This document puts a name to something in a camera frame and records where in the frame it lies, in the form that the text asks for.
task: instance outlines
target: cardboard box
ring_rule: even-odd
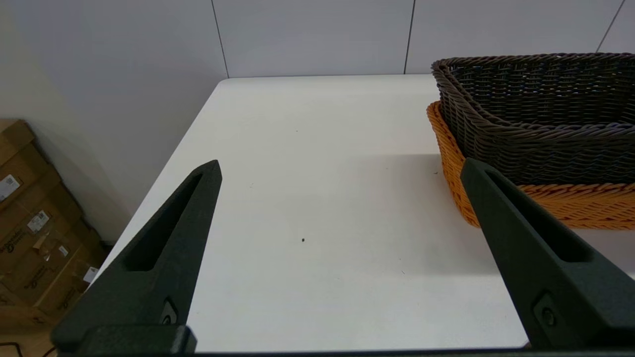
[[[33,144],[26,145],[0,166],[0,210],[4,210],[47,169],[46,161]]]
[[[63,237],[80,216],[81,210],[72,196],[62,184],[57,184],[49,195],[33,206],[30,213],[0,241],[0,274],[10,272],[27,250],[53,230],[56,238]]]
[[[44,201],[48,193],[60,181],[60,176],[55,168],[49,165],[46,173],[35,184],[26,189],[12,204],[0,212],[0,243],[23,219],[27,218],[30,212],[35,211],[37,205]]]
[[[13,332],[17,327],[42,327],[54,325],[56,321],[42,311],[29,306],[0,306],[0,332]]]
[[[53,281],[35,303],[30,304],[23,296],[0,283],[0,330],[54,325],[80,299],[104,262],[105,253],[97,233],[82,220],[71,229],[66,239],[81,239],[82,244],[77,246],[66,265],[55,273]],[[51,241],[57,239],[43,241],[40,249],[45,251],[44,246],[50,246]]]
[[[59,320],[79,300],[100,266],[88,248],[81,246],[34,307],[49,319]]]
[[[0,166],[33,139],[33,133],[24,120],[0,119]]]
[[[75,235],[61,235],[55,229],[40,238],[9,273],[0,276],[4,304],[33,305],[80,246]]]

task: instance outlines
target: stacked baskets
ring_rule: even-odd
[[[570,227],[635,229],[635,56],[450,58],[428,108],[464,218],[465,157],[488,163]]]

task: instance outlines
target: table surface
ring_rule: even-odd
[[[223,183],[188,325],[197,351],[518,347],[486,241],[460,216],[430,75],[221,82],[104,266],[195,167]],[[633,232],[578,231],[628,273]]]

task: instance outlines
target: orange wicker basket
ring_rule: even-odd
[[[463,218],[478,227],[478,220],[460,178],[465,156],[441,117],[440,107],[441,102],[434,102],[428,106],[427,113],[441,151],[443,175]],[[635,184],[518,187],[571,228],[635,229]]]

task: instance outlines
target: barcode label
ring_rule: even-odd
[[[44,213],[44,211],[37,212],[33,218],[27,223],[27,227],[33,231],[33,233],[37,233],[44,227],[44,225],[48,222],[49,218]]]
[[[88,271],[84,275],[84,281],[89,284],[92,283],[98,271],[99,269],[97,269],[96,267],[89,267]]]
[[[3,180],[0,181],[0,202],[14,193],[18,187],[20,187],[20,184],[13,175],[7,175],[7,177],[3,178]]]
[[[68,251],[68,250],[66,250],[66,248],[64,248],[64,246],[63,246],[63,245],[60,245],[60,248],[58,248],[58,249],[60,250],[60,252],[61,252],[62,254],[64,254],[64,257],[65,257],[65,258],[66,258],[66,256],[69,254],[69,251]]]

